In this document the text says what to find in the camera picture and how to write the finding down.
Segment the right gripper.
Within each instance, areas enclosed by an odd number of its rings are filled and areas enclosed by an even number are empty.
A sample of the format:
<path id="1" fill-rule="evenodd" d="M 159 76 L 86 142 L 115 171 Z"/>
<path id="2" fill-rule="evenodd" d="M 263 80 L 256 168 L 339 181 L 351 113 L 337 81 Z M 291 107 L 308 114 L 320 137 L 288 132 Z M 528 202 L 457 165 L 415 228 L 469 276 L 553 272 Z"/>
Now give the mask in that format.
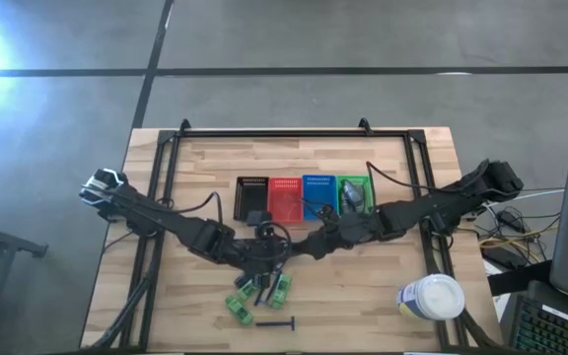
<path id="1" fill-rule="evenodd" d="M 335 224 L 324 225 L 304 239 L 292 243 L 291 257 L 308 255 L 321 259 L 336 249 L 351 249 L 364 239 L 364 218 L 344 215 Z"/>

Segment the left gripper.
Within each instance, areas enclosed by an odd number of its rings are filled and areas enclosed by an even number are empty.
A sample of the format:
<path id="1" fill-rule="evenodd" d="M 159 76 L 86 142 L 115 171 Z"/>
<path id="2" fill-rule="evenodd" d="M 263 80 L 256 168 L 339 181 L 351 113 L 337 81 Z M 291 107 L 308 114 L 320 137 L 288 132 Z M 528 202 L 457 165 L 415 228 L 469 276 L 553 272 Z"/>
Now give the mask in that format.
<path id="1" fill-rule="evenodd" d="M 258 240 L 238 240 L 234 248 L 239 255 L 239 268 L 243 272 L 254 275 L 252 284 L 256 289 L 270 287 L 271 274 L 278 265 L 288 260 L 292 252 L 292 242 L 280 237 Z M 240 275 L 234 281 L 237 289 L 249 283 L 249 277 Z"/>

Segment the green toiletry packet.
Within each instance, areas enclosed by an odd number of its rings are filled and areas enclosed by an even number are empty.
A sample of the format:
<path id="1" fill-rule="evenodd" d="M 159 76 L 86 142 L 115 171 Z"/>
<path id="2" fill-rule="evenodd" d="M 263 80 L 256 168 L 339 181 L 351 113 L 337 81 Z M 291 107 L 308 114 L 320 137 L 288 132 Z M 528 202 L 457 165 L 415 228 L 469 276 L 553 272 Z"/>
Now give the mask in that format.
<path id="1" fill-rule="evenodd" d="M 288 297 L 288 292 L 292 284 L 292 277 L 287 274 L 281 274 L 275 285 L 275 291 L 271 298 L 271 307 L 281 309 Z"/>
<path id="2" fill-rule="evenodd" d="M 252 314 L 247 310 L 244 304 L 234 296 L 228 296 L 225 299 L 227 310 L 242 325 L 249 325 L 253 322 Z"/>
<path id="3" fill-rule="evenodd" d="M 259 285 L 255 285 L 252 280 L 247 281 L 243 286 L 237 290 L 238 298 L 244 302 L 250 298 L 255 292 L 260 290 Z"/>

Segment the blue disposable razor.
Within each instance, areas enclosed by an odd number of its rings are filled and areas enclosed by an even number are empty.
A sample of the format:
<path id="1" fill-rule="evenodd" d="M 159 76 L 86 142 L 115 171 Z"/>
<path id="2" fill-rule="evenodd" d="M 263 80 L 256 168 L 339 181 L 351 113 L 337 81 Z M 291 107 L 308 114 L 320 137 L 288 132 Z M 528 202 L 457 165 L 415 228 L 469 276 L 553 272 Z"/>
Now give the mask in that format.
<path id="1" fill-rule="evenodd" d="M 258 295 L 256 296 L 256 299 L 253 302 L 253 304 L 256 307 L 259 305 L 264 305 L 265 307 L 268 308 L 275 307 L 275 295 L 278 292 L 281 278 L 282 278 L 282 273 L 281 272 L 276 273 L 274 275 L 273 282 L 270 284 L 270 288 L 268 289 L 268 291 L 266 291 L 265 288 L 261 288 L 259 290 Z"/>
<path id="2" fill-rule="evenodd" d="M 257 327 L 289 327 L 292 331 L 296 330 L 296 318 L 290 317 L 288 320 L 259 321 Z"/>

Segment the red plastic basket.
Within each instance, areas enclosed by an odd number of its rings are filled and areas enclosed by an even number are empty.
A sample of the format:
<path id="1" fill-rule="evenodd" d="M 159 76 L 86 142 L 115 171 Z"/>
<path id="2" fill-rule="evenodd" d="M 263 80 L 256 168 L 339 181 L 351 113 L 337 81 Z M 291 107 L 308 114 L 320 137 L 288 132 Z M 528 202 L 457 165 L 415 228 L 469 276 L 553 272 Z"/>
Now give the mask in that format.
<path id="1" fill-rule="evenodd" d="M 267 209 L 276 222 L 298 223 L 303 220 L 302 179 L 271 177 L 268 181 Z"/>

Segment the blue plastic basket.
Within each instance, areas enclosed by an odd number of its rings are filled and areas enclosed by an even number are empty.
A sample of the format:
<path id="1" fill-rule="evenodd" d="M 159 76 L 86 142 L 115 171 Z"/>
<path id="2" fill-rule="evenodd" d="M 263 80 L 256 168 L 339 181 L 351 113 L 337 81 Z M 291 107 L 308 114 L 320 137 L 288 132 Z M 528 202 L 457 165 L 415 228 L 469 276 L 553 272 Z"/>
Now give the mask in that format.
<path id="1" fill-rule="evenodd" d="M 311 209 L 303 209 L 304 219 L 316 220 L 314 211 L 323 204 L 337 207 L 336 177 L 328 175 L 303 175 L 303 198 L 311 202 Z"/>

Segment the black plastic basket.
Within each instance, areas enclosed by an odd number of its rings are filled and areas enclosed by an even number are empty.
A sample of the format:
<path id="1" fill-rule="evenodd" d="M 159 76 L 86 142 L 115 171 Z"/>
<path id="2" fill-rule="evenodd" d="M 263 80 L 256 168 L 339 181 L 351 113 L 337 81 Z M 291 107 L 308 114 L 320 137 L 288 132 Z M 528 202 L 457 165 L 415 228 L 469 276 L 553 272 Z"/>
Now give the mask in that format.
<path id="1" fill-rule="evenodd" d="M 251 211 L 266 211 L 268 177 L 237 177 L 234 219 L 245 221 Z"/>

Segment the green plastic basket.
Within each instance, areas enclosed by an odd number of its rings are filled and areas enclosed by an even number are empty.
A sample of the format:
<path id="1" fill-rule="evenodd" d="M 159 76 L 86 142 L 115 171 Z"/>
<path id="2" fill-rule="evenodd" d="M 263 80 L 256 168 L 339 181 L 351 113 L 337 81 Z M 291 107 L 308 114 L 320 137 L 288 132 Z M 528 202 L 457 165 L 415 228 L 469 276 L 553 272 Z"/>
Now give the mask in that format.
<path id="1" fill-rule="evenodd" d="M 352 183 L 360 185 L 361 189 L 364 191 L 365 196 L 365 203 L 360 206 L 353 206 L 352 204 L 348 203 L 342 193 L 342 186 L 341 182 L 345 179 L 350 180 Z M 359 214 L 367 214 L 372 211 L 372 192 L 371 192 L 371 185 L 370 180 L 367 176 L 337 176 L 337 207 L 338 213 L 340 215 L 347 214 L 347 213 L 359 213 Z"/>

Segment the white lidded wipes canister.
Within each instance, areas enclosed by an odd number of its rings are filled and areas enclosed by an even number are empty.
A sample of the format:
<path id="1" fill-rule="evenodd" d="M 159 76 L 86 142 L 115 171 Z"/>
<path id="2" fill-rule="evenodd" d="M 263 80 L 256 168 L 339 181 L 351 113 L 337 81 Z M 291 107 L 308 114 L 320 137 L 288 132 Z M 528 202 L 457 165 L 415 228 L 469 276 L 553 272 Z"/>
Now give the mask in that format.
<path id="1" fill-rule="evenodd" d="M 465 308 L 465 295 L 453 277 L 436 273 L 401 287 L 395 297 L 399 312 L 420 320 L 453 320 Z"/>

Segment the black power adapter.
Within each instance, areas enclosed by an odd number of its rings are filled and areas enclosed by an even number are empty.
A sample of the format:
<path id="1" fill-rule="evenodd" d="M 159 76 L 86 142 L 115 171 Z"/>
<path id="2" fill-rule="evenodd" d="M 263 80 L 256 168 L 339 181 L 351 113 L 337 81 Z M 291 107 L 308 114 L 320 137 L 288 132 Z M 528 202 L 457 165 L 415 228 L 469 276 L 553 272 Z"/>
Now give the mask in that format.
<path id="1" fill-rule="evenodd" d="M 496 214 L 496 219 L 499 223 L 503 224 L 504 226 L 512 229 L 517 233 L 523 234 L 528 231 L 521 216 L 515 215 L 506 210 L 499 211 Z"/>

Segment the black backlit keyboard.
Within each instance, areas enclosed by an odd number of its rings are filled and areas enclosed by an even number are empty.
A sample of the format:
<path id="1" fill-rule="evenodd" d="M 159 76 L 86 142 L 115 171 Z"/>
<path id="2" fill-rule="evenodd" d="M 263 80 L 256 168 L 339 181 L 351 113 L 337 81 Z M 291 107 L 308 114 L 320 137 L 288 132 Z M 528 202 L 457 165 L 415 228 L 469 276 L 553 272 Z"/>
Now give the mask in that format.
<path id="1" fill-rule="evenodd" d="M 508 344 L 522 352 L 568 355 L 568 314 L 520 296 L 514 308 Z"/>

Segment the black metal table frame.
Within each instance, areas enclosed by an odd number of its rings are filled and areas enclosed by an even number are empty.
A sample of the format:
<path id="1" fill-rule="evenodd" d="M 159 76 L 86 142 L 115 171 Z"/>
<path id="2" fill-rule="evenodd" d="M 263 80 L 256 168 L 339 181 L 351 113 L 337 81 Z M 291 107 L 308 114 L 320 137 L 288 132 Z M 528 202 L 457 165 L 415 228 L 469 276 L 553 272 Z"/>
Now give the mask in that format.
<path id="1" fill-rule="evenodd" d="M 367 162 L 382 169 L 376 179 L 384 201 L 410 199 L 413 185 L 451 183 L 461 176 L 446 127 L 294 129 L 137 129 L 121 171 L 130 184 L 176 209 L 203 219 L 222 219 L 241 238 L 251 229 L 234 219 L 237 177 L 295 178 L 362 175 Z M 293 284 L 283 308 L 252 309 L 242 325 L 225 306 L 237 271 L 208 262 L 176 237 L 139 239 L 123 223 L 109 227 L 101 247 L 93 298 L 80 341 L 96 343 L 116 319 L 150 261 L 160 270 L 112 348 L 126 352 L 358 353 L 436 351 L 457 343 L 457 324 L 402 316 L 397 290 L 427 272 L 427 239 L 418 230 L 389 243 L 339 250 L 324 259 L 299 256 L 286 272 Z M 259 321 L 296 318 L 289 327 L 257 327 Z"/>

